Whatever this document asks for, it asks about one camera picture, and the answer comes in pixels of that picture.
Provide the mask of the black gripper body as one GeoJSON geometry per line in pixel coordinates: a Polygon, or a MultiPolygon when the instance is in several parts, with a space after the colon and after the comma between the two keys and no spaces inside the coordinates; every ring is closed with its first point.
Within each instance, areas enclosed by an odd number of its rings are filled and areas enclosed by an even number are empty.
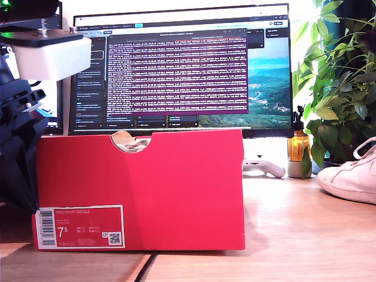
{"type": "Polygon", "coordinates": [[[32,90],[29,82],[19,78],[15,58],[1,57],[1,108],[14,106],[16,112],[32,112],[46,97],[42,89],[32,90]]]}

